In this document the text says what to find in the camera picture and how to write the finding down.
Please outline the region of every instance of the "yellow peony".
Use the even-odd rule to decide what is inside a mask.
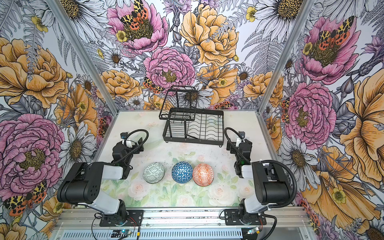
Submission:
[[[223,66],[236,55],[238,32],[233,28],[219,37],[209,40],[219,27],[227,23],[227,18],[218,15],[209,5],[199,5],[199,14],[186,13],[181,24],[180,34],[188,40],[187,46],[196,46],[200,51],[200,63]]]

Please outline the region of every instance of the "flower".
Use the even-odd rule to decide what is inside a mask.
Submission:
[[[238,32],[226,31],[220,36],[213,34],[227,22],[227,18],[218,15],[209,5],[199,5],[199,14],[188,12],[184,15],[180,34],[188,40],[187,46],[196,46],[200,51],[200,63],[224,66],[236,55]]]
[[[247,20],[249,20],[250,22],[253,22],[256,19],[254,16],[256,12],[257,12],[256,7],[252,7],[252,6],[248,7],[247,8],[247,14],[245,15],[245,18]]]
[[[71,125],[77,130],[81,123],[88,126],[88,130],[96,136],[97,132],[97,114],[94,101],[87,96],[84,88],[76,84],[76,89],[71,88],[70,96],[60,98],[54,110],[56,123],[68,127]]]
[[[341,45],[334,45],[325,50],[319,48],[319,33],[333,31],[343,22],[330,21],[329,18],[319,18],[304,39],[304,49],[301,58],[296,63],[296,70],[313,81],[322,81],[329,85],[341,78],[355,63],[358,54],[353,54],[360,31],[356,30],[356,17],[349,29],[350,36]]]
[[[275,147],[275,150],[277,151],[281,144],[281,118],[272,118],[269,117],[266,120],[266,127],[269,132],[269,136],[272,139],[273,146]]]
[[[290,33],[303,0],[258,0],[253,16],[260,20],[256,31],[263,31],[262,38],[271,33],[271,40],[282,43]]]
[[[290,121],[285,125],[288,136],[301,139],[310,150],[321,147],[336,124],[329,89],[320,83],[299,83],[290,97],[288,116]]]
[[[373,218],[369,221],[369,228],[360,236],[361,240],[380,239],[384,235],[384,220]]]
[[[49,222],[54,218],[58,218],[63,212],[63,209],[70,209],[71,205],[69,203],[62,203],[57,200],[56,193],[48,201],[45,201],[43,204],[43,209],[47,212],[43,215],[40,215],[40,219],[44,222]]]
[[[302,192],[312,209],[331,221],[336,217],[336,226],[346,229],[355,218],[362,219],[358,233],[369,228],[368,220],[380,217],[376,205],[366,195],[360,182],[353,181],[356,171],[353,163],[335,147],[322,146],[318,149],[319,164],[315,172],[320,185]]]
[[[25,240],[26,227],[15,223],[12,228],[9,228],[7,223],[0,223],[0,238],[5,240]]]
[[[144,100],[141,99],[139,96],[132,97],[128,100],[128,104],[130,107],[134,109],[143,109],[144,107]]]
[[[55,18],[46,3],[47,0],[32,0],[29,5],[35,10],[42,24],[52,26],[58,39],[63,37],[59,21]],[[101,24],[107,23],[104,17],[104,2],[101,0],[61,0],[65,12],[73,22],[80,38],[89,43],[95,39],[102,39],[101,32],[105,31]]]
[[[195,202],[190,195],[181,194],[177,196],[176,207],[194,207]]]
[[[64,134],[51,120],[23,114],[0,122],[0,197],[26,195],[42,181],[52,187],[61,177],[58,167]]]
[[[171,12],[180,12],[184,15],[191,10],[191,0],[164,0],[163,4],[166,6],[164,12],[167,15]]]
[[[136,201],[140,201],[149,193],[149,183],[143,180],[133,180],[128,188],[128,195]]]
[[[204,109],[209,107],[211,104],[211,97],[213,95],[213,89],[208,88],[208,89],[202,89],[203,84],[202,83],[197,83],[195,85],[195,90],[196,92],[181,92],[179,93],[179,101],[180,105],[182,106],[189,106],[189,104],[183,104],[183,103],[188,103],[189,101],[196,101],[196,107],[200,109]]]
[[[139,81],[123,71],[119,72],[113,69],[104,71],[101,73],[101,78],[113,99],[119,96],[128,101],[130,98],[142,94]],[[96,93],[99,98],[103,97],[99,90]]]
[[[151,52],[160,46],[164,46],[168,40],[168,23],[166,17],[161,18],[153,4],[151,6],[142,0],[144,8],[148,10],[148,19],[140,23],[138,30],[126,28],[120,21],[125,15],[131,15],[134,5],[129,7],[124,3],[123,7],[107,9],[109,31],[117,36],[117,41],[123,45],[123,54],[126,56],[140,55],[143,52]]]
[[[208,67],[202,67],[196,75],[209,81],[205,88],[212,89],[211,104],[224,101],[231,95],[231,92],[235,92],[236,83],[240,83],[237,68],[219,69],[217,66],[209,65]]]
[[[67,75],[52,53],[38,46],[36,67],[29,81],[26,56],[29,47],[21,39],[10,43],[0,38],[0,96],[11,96],[8,104],[18,102],[23,94],[34,96],[43,103],[43,108],[49,108],[68,93]]]
[[[114,68],[121,67],[122,54],[117,48],[108,49],[104,53],[104,61]]]
[[[214,207],[231,206],[236,198],[229,185],[211,184],[208,190],[209,204]]]
[[[267,88],[269,81],[272,77],[272,71],[267,72],[266,74],[260,73],[258,76],[254,76],[250,79],[251,84],[248,84],[244,87],[244,97],[252,97],[256,99],[258,96],[263,96],[265,89]],[[269,102],[274,108],[279,105],[279,102],[283,98],[283,77],[279,77],[276,87],[273,89],[273,93],[269,99]]]
[[[249,79],[253,77],[254,71],[250,67],[239,67],[237,75],[239,76],[241,82],[249,81]]]
[[[284,136],[278,150],[279,160],[292,170],[300,191],[310,189],[309,185],[317,189],[320,184],[319,177],[311,168],[318,161],[313,155],[306,154],[306,150],[305,143],[294,136]]]
[[[81,122],[77,132],[70,126],[68,139],[69,142],[63,142],[60,146],[59,167],[63,167],[63,176],[67,175],[76,162],[91,163],[91,156],[95,151],[95,137],[88,131],[88,124],[84,124],[84,122]]]
[[[382,108],[384,100],[384,70],[381,69],[361,83],[355,84],[354,105],[346,102],[348,110],[357,115],[355,127],[347,135],[340,135],[345,153],[353,158],[353,169],[364,182],[380,188],[384,180],[384,123]]]
[[[364,10],[367,12],[372,11],[376,5],[377,0],[347,0],[343,2],[343,7],[336,0],[330,0],[323,3],[324,12],[323,16],[329,16],[331,20],[342,21],[350,16],[360,17],[364,15]]]
[[[48,32],[48,28],[41,23],[41,18],[38,18],[36,16],[32,16],[31,20],[32,20],[33,24],[36,25],[36,28],[39,31],[44,31],[46,33]]]
[[[188,55],[175,49],[158,48],[143,62],[146,76],[166,92],[171,86],[191,85],[195,81],[195,68]]]

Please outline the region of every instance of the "patterned bowl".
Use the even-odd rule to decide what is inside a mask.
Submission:
[[[164,166],[155,162],[144,169],[143,178],[148,183],[158,183],[163,179],[165,172]]]
[[[172,168],[172,178],[178,183],[186,183],[192,178],[192,166],[187,162],[178,162]]]
[[[208,164],[200,163],[193,170],[193,180],[201,187],[210,185],[214,180],[214,171]]]

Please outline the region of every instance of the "blue patterned bowl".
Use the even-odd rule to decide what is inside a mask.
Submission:
[[[178,162],[172,168],[172,178],[178,183],[186,183],[192,178],[192,166],[187,162]]]

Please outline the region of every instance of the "orange flower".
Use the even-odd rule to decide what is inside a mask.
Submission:
[[[47,49],[38,46],[36,66],[28,79],[28,62],[25,45],[21,39],[10,43],[0,38],[0,96],[11,96],[8,104],[16,103],[23,94],[34,96],[49,108],[57,98],[68,93],[67,74]]]
[[[348,110],[357,115],[355,127],[340,136],[345,152],[354,159],[353,169],[362,181],[380,188],[384,181],[384,69],[358,81],[354,88],[354,105]]]
[[[116,96],[120,96],[128,101],[131,97],[142,94],[139,81],[131,78],[123,71],[105,71],[102,72],[101,78],[113,99]],[[103,98],[99,90],[96,91],[96,94],[99,98]]]
[[[250,79],[251,84],[244,86],[244,96],[246,98],[252,97],[252,99],[257,98],[258,96],[263,96],[265,89],[267,88],[269,81],[272,77],[272,71],[267,72],[266,74],[260,73],[258,76],[254,76]],[[276,87],[273,89],[273,93],[269,102],[274,108],[276,108],[281,99],[283,98],[283,77],[279,77]]]
[[[302,192],[303,197],[316,213],[321,213],[329,221],[337,215],[337,227],[345,229],[355,218],[361,218],[358,233],[365,232],[369,228],[368,220],[379,219],[380,211],[375,210],[376,205],[363,196],[366,193],[361,183],[353,181],[356,174],[353,163],[335,146],[323,146],[319,151],[320,170],[316,174],[321,183],[317,189],[310,185],[310,190]]]
[[[200,51],[200,63],[224,66],[236,55],[239,33],[232,28],[232,31],[212,37],[219,27],[227,23],[227,17],[218,15],[209,5],[203,7],[203,4],[199,5],[198,16],[191,11],[184,15],[180,34],[188,40],[185,45],[196,46]]]
[[[60,98],[55,108],[56,123],[59,125],[72,125],[76,130],[81,122],[88,124],[88,130],[96,136],[98,119],[94,101],[87,96],[84,88],[80,84],[76,85],[76,90],[71,88],[70,97]]]
[[[240,83],[240,78],[237,75],[237,68],[222,68],[217,66],[202,67],[196,74],[200,78],[209,80],[206,89],[211,88],[214,93],[210,96],[211,105],[224,101],[229,95],[230,91],[233,93],[236,90],[236,82]]]
[[[281,119],[274,117],[268,118],[266,120],[266,127],[269,132],[269,136],[271,136],[273,146],[275,147],[275,150],[277,151],[280,148],[281,144]]]

